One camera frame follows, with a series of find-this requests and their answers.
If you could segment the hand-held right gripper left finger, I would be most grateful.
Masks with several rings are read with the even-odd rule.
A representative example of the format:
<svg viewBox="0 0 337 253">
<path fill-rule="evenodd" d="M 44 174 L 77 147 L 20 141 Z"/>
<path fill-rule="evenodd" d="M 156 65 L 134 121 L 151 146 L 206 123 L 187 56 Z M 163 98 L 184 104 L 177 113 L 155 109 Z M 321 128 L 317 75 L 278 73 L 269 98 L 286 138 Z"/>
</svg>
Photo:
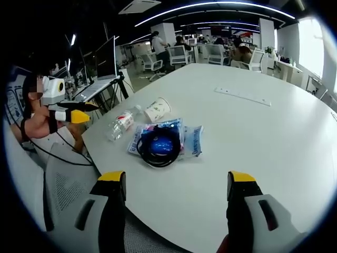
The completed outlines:
<svg viewBox="0 0 337 253">
<path fill-rule="evenodd" d="M 59 223 L 62 252 L 125 252 L 126 174 L 101 175 Z"/>
</svg>

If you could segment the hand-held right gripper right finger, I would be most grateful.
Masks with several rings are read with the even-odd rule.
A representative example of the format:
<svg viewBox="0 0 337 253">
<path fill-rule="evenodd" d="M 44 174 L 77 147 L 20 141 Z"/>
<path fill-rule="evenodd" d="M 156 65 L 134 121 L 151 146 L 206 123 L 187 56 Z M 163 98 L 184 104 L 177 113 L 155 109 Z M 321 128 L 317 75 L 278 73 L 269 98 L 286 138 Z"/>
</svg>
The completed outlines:
<svg viewBox="0 0 337 253">
<path fill-rule="evenodd" d="M 295 228 L 290 212 L 243 172 L 228 172 L 226 218 L 231 252 L 291 252 L 307 236 Z"/>
</svg>

